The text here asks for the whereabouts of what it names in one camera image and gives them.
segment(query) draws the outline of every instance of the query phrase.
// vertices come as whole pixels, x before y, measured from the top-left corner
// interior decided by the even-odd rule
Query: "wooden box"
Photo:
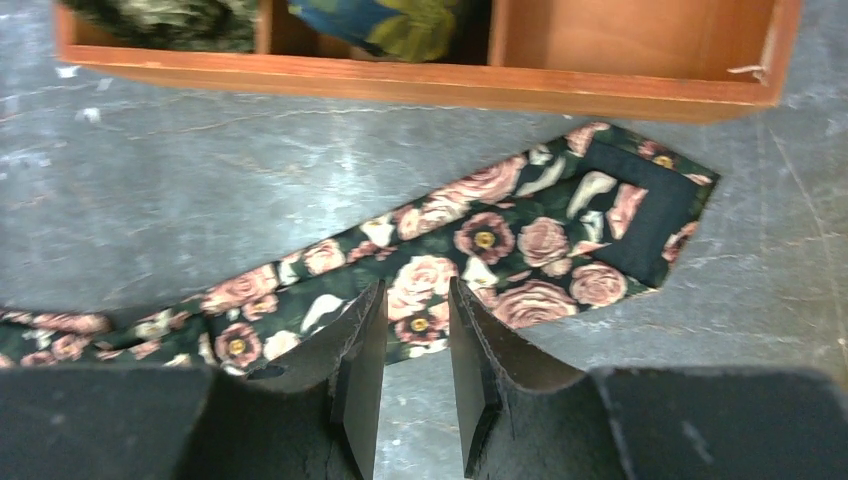
[[[493,0],[441,63],[362,59],[261,0],[254,54],[126,48],[57,7],[59,59],[169,87],[710,123],[776,105],[801,0]]]

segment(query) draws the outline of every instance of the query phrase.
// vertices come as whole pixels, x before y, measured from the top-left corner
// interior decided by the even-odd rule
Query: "gray floor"
[[[54,60],[0,0],[0,304],[120,319],[584,121],[166,90]],[[580,367],[803,364],[848,384],[848,2],[809,0],[780,108],[620,122],[725,177],[659,294],[526,331]],[[449,355],[386,372],[379,478],[460,478]]]

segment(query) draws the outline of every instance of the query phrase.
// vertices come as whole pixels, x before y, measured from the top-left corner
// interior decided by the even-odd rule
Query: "empty compartment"
[[[471,15],[450,54],[436,63],[485,65],[491,26],[491,1]],[[288,11],[287,0],[261,0],[257,53],[374,61],[362,50],[329,35],[317,33]]]
[[[783,0],[496,0],[490,63],[756,82]]]

